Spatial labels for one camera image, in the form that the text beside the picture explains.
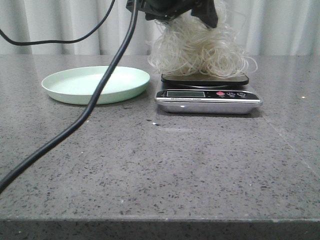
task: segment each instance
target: rice noodles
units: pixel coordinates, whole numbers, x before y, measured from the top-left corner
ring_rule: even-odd
[[[235,43],[236,31],[225,23],[227,11],[222,0],[214,1],[218,15],[216,28],[207,28],[186,12],[165,26],[155,41],[149,63],[165,75],[186,76],[202,73],[222,79],[248,73],[249,61],[244,49]]]

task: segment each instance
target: white curtain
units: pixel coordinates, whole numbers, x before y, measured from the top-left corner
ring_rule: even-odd
[[[249,55],[320,55],[320,0],[225,0],[228,23]],[[0,28],[15,41],[73,40],[103,18],[111,0],[0,0]],[[75,44],[14,46],[0,39],[0,54],[113,55],[128,29],[127,0],[116,0],[106,22]],[[139,12],[126,55],[147,55],[160,35]]]

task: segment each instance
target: speckled countertop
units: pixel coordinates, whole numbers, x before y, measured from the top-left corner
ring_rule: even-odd
[[[85,233],[92,231],[90,224],[102,226],[95,225],[99,237],[112,223],[110,238],[125,239],[128,234],[142,239],[136,232],[145,231],[143,236],[153,239],[174,239],[175,234],[200,239],[208,235],[210,224],[228,224],[230,237],[231,230],[242,229],[237,224],[268,223],[268,234],[275,234],[274,223],[288,223],[286,228],[297,223],[291,225],[295,234],[316,239],[320,57],[255,57],[259,68],[249,75],[250,84],[264,104],[248,115],[158,109],[154,94],[160,75],[146,59],[125,56],[119,64],[150,74],[144,93],[96,107],[78,131],[0,195],[0,238],[45,239],[46,233],[91,239],[92,233]],[[1,178],[84,109],[48,97],[42,79],[110,61],[102,55],[0,55]],[[84,227],[72,238],[78,223]],[[127,232],[125,223],[131,224]],[[180,223],[188,224],[173,228]],[[190,230],[192,223],[204,225]],[[38,228],[30,233],[33,224]],[[258,234],[261,228],[267,236],[263,226],[248,229]],[[217,239],[229,239],[224,227],[215,236],[227,237]],[[162,236],[166,228],[170,230]]]

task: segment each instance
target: power cord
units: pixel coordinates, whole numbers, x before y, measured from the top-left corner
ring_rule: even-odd
[[[80,37],[75,40],[43,40],[43,41],[14,41],[10,39],[1,29],[0,29],[0,35],[9,43],[16,46],[30,46],[30,45],[39,45],[39,44],[74,44],[78,43],[87,37],[91,36],[100,26],[106,21],[108,18],[112,8],[114,7],[116,0],[112,0],[108,11],[104,15],[103,19],[97,24],[97,26],[94,27],[88,34],[84,35],[83,37]]]
[[[30,167],[33,163],[35,163],[39,158],[69,137],[72,133],[74,133],[90,116],[92,111],[95,108],[95,105],[99,99],[99,96],[104,89],[106,83],[108,82],[109,78],[111,77],[113,71],[115,70],[116,66],[118,65],[120,59],[122,58],[123,54],[125,53],[131,38],[134,34],[136,24],[138,18],[138,0],[133,0],[133,11],[131,14],[130,24],[126,36],[118,49],[117,53],[115,54],[114,58],[112,59],[108,69],[104,73],[103,77],[101,78],[99,84],[97,85],[88,105],[79,116],[79,118],[71,124],[68,128],[54,137],[52,140],[47,142],[29,157],[27,157],[24,161],[22,161],[19,165],[17,165],[13,170],[11,170],[1,181],[0,181],[0,194],[6,189],[6,187],[12,183],[20,174],[22,174],[28,167]]]

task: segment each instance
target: scale weighing platform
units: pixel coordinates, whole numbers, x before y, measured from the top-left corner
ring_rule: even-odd
[[[263,104],[247,76],[161,76],[154,99],[170,113],[249,114]]]

